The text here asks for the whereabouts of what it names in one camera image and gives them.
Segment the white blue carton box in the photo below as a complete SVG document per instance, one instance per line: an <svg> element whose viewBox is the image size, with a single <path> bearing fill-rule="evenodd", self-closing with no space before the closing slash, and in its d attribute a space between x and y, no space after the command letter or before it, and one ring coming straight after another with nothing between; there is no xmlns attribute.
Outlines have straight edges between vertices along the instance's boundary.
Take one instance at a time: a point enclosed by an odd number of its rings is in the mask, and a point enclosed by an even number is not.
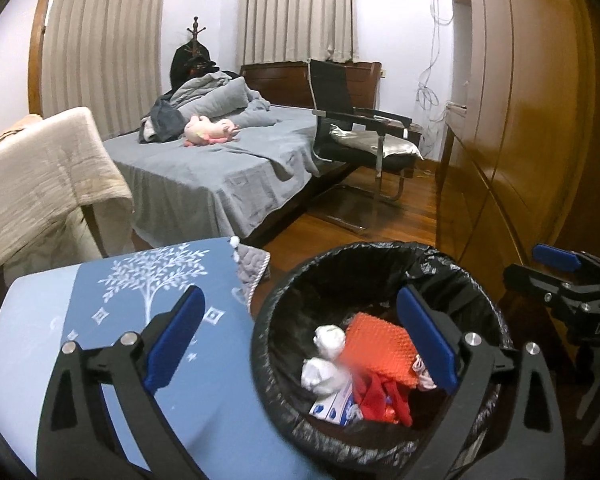
<svg viewBox="0 0 600 480"><path fill-rule="evenodd" d="M353 387L349 382L337 392L318 398L309 414L322 422L345 427L363 419L362 412L355 402Z"/></svg>

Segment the orange bubble mesh pouch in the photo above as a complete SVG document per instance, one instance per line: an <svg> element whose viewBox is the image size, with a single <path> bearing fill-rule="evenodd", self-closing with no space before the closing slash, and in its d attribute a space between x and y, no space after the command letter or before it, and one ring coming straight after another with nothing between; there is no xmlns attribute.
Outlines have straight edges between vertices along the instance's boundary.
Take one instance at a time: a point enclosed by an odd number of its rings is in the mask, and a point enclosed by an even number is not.
<svg viewBox="0 0 600 480"><path fill-rule="evenodd" d="M360 312L347 327L346 345L338 360L350 370L366 370L415 388L417 378L412 365L416 356L416 347L405 328Z"/></svg>

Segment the pink plush toy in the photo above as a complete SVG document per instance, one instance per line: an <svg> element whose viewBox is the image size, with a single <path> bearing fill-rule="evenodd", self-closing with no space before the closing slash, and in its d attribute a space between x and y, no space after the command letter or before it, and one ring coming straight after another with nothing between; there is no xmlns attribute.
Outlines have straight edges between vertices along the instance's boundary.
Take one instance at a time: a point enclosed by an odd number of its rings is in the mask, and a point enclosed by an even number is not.
<svg viewBox="0 0 600 480"><path fill-rule="evenodd" d="M184 146L207 146L226 143L233 139L238 127L229 119L212 122L206 116L193 116L184 127Z"/></svg>

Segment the wooden wardrobe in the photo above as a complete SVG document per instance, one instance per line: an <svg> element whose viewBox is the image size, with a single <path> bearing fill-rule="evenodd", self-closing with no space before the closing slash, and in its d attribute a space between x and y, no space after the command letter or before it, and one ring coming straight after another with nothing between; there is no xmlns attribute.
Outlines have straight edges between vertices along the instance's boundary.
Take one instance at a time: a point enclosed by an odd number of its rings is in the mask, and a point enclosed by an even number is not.
<svg viewBox="0 0 600 480"><path fill-rule="evenodd" d="M549 244L600 257L600 0L453 0L437 243L493 299Z"/></svg>

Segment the grey duvet pile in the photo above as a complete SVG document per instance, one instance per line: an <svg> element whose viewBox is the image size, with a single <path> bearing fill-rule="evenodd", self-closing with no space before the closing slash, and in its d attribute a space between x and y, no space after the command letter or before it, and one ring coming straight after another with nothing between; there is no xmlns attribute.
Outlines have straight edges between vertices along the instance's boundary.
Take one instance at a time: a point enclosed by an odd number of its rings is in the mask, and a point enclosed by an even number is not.
<svg viewBox="0 0 600 480"><path fill-rule="evenodd" d="M278 122L271 103L259 91L249 88L243 76L230 78L223 72L189 79L173 93L169 104L185 119L228 119L238 129L268 127Z"/></svg>

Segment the black bin with liner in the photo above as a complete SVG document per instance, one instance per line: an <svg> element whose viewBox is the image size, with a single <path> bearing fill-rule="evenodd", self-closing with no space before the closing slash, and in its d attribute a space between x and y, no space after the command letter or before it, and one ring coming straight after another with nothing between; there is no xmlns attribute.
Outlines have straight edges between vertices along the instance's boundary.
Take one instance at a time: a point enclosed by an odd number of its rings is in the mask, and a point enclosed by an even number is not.
<svg viewBox="0 0 600 480"><path fill-rule="evenodd" d="M275 429L327 463L378 472L406 465L448 398L418 390L417 350L396 315L396 297L413 285L430 308L464 333L509 348L502 311L451 257L416 242L355 243L299 264L263 301L251 341L260 402ZM312 416L314 393L301 385L304 362L317 356L317 327L346 334L338 362L352 367L364 415L338 427Z"/></svg>

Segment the coat stand with black coat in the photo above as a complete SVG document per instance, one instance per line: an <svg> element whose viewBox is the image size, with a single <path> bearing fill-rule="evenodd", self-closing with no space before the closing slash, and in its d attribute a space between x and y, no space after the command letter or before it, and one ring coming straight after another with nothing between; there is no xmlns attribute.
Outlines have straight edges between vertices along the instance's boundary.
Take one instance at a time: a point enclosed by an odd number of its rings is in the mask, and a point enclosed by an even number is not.
<svg viewBox="0 0 600 480"><path fill-rule="evenodd" d="M199 27L196 16L193 25L187 31L190 33L190 39L176 49L171 62L169 78L172 91L178 90L189 79L220 70L212 60L209 50L198 39L204 27Z"/></svg>

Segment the red plastic bag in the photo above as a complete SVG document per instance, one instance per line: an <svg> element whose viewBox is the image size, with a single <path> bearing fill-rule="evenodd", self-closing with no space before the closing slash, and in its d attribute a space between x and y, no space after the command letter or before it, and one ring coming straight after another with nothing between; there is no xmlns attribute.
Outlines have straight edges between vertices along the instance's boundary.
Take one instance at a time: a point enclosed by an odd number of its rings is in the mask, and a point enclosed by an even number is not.
<svg viewBox="0 0 600 480"><path fill-rule="evenodd" d="M417 378L417 389L420 391L431 391L437 389L438 386L429 374L426 364L422 357L418 354L412 365L412 370Z"/></svg>

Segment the silver seat cushion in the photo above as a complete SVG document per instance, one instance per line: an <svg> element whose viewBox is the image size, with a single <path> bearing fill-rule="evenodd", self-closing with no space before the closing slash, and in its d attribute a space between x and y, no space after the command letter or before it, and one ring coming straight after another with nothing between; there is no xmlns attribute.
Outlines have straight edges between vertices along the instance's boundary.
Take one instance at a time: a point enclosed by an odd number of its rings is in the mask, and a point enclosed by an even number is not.
<svg viewBox="0 0 600 480"><path fill-rule="evenodd" d="M375 131L342 130L335 125L331 125L329 135L332 140L346 148L354 148L355 150L373 155L378 153L380 136ZM413 142L386 134L384 147L382 148L382 157L387 158L394 155L415 156L417 159L422 159L419 148Z"/></svg>

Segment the beige quilt over rack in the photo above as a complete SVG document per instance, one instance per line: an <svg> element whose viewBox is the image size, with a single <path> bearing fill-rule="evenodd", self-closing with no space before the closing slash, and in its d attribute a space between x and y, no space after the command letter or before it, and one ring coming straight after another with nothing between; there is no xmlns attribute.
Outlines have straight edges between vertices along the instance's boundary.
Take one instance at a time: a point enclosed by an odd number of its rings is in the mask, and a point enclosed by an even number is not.
<svg viewBox="0 0 600 480"><path fill-rule="evenodd" d="M30 117L0 136L0 271L6 283L130 252L134 202L92 112Z"/></svg>

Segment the blue tree-print table cloth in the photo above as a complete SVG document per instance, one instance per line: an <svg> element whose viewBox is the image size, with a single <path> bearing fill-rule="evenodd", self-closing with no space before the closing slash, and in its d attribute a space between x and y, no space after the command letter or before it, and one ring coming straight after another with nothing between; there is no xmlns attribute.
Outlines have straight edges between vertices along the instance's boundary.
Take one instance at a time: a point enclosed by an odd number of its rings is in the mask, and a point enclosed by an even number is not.
<svg viewBox="0 0 600 480"><path fill-rule="evenodd" d="M268 420L242 277L210 238L17 278L0 309L0 479L313 479Z"/></svg>

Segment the red knit gloves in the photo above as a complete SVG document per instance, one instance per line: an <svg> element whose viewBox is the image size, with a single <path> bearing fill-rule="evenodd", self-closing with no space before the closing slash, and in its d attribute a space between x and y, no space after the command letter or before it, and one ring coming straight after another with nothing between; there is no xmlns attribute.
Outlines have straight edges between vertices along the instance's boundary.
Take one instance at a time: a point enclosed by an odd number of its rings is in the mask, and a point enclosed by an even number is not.
<svg viewBox="0 0 600 480"><path fill-rule="evenodd" d="M411 427L413 419L408 397L411 389L393 379L375 374L354 375L355 403L365 420Z"/></svg>

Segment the white tissue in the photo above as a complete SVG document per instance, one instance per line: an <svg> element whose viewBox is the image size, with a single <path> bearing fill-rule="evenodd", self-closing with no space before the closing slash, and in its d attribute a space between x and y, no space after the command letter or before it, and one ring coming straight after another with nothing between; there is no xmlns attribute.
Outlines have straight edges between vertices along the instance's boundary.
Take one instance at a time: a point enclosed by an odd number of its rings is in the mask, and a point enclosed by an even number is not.
<svg viewBox="0 0 600 480"><path fill-rule="evenodd" d="M303 388L317 396L329 396L350 382L350 374L333 362L311 358L303 362L300 382Z"/></svg>
<svg viewBox="0 0 600 480"><path fill-rule="evenodd" d="M346 333L337 325L317 326L313 342L323 359L335 361L346 345Z"/></svg>

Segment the black office chair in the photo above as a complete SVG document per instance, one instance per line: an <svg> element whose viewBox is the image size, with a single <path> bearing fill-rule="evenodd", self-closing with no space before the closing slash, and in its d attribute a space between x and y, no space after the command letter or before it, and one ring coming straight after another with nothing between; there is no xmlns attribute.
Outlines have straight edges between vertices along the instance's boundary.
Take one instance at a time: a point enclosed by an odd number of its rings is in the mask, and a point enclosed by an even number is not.
<svg viewBox="0 0 600 480"><path fill-rule="evenodd" d="M411 118L354 106L343 65L309 60L308 75L313 100L312 114L316 118L312 144L314 157L322 162L339 162L374 172L374 187L370 190L338 184L317 199L312 212L349 231L365 232L376 226L382 205L393 206L400 200L405 180L414 174L416 162L420 160L406 155L383 158L385 135L407 139L418 147L420 134L410 130ZM378 153L373 155L336 143L329 135L331 125L342 130L375 131L380 136Z"/></svg>

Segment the dark grey garment on bed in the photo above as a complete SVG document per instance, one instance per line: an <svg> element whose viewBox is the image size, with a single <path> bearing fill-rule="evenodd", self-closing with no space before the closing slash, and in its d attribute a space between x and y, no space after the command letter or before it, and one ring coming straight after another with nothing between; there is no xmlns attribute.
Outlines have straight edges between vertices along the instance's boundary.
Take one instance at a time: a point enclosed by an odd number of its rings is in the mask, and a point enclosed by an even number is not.
<svg viewBox="0 0 600 480"><path fill-rule="evenodd" d="M164 143L178 139L184 131L184 116L168 100L158 99L140 120L138 142Z"/></svg>

